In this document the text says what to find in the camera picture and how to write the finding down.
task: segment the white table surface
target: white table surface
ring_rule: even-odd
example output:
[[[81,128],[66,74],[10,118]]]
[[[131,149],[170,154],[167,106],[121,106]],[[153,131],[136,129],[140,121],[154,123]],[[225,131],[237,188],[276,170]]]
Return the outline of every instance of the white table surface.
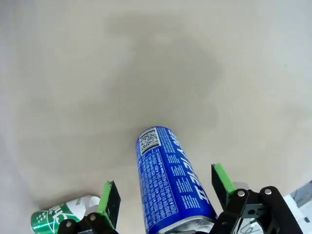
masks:
[[[211,163],[258,191],[312,177],[309,0],[0,3],[0,219],[114,179],[120,234],[144,233],[135,141],[179,138],[208,196]]]

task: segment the bolt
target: bolt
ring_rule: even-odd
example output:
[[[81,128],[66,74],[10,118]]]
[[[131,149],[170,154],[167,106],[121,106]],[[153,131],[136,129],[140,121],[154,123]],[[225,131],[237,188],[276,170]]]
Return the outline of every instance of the bolt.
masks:
[[[270,195],[270,194],[272,193],[272,191],[271,191],[271,189],[266,189],[266,190],[264,191],[264,193],[265,193],[266,195]]]
[[[94,221],[95,218],[96,218],[96,216],[95,216],[94,214],[90,216],[90,220],[91,220],[91,221]]]
[[[238,191],[237,195],[239,195],[239,196],[244,196],[244,195],[245,195],[245,192],[244,192],[244,191]]]

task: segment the green gripper pad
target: green gripper pad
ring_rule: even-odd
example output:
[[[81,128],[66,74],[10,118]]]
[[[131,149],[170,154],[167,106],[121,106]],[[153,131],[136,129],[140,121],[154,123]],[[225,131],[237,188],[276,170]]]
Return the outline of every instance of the green gripper pad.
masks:
[[[223,209],[229,202],[231,194],[236,190],[236,187],[231,182],[220,163],[211,165],[211,177],[214,191],[220,201]]]
[[[114,181],[104,184],[97,212],[105,217],[109,225],[115,229],[120,206],[120,196]]]

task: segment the green and white can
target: green and white can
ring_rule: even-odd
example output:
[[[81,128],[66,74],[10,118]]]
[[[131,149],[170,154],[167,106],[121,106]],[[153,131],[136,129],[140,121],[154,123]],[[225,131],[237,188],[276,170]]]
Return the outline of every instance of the green and white can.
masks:
[[[71,218],[78,222],[84,215],[95,212],[98,204],[97,196],[87,195],[48,210],[34,212],[31,216],[31,228],[36,234],[56,234],[64,219]]]

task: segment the barcode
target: barcode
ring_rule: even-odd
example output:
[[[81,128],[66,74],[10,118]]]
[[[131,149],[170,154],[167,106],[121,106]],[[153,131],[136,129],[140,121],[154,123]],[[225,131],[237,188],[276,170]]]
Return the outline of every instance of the barcode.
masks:
[[[141,155],[153,147],[159,146],[160,141],[156,128],[149,129],[140,136]]]

